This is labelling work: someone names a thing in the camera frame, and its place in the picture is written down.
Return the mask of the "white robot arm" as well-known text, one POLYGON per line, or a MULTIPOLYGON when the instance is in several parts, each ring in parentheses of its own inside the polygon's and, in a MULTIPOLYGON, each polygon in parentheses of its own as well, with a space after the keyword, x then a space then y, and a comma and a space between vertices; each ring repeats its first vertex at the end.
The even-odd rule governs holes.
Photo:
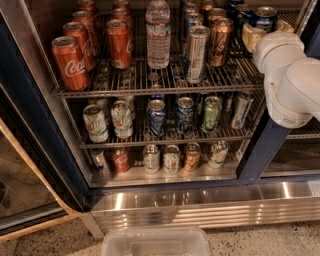
POLYGON ((245 23, 242 40, 264 75, 269 116, 285 128, 300 128, 312 118, 320 120, 320 61, 304 53, 293 32, 267 33, 245 23))

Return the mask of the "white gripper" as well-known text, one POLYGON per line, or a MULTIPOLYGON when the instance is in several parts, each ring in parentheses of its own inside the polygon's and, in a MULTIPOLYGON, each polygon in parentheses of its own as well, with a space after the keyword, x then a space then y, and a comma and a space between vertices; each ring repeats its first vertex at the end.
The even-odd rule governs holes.
POLYGON ((249 23, 242 27, 242 41, 248 52, 253 52, 254 63, 263 74, 305 57, 304 44, 288 22, 278 19, 275 30, 282 32, 266 34, 265 30, 249 23))

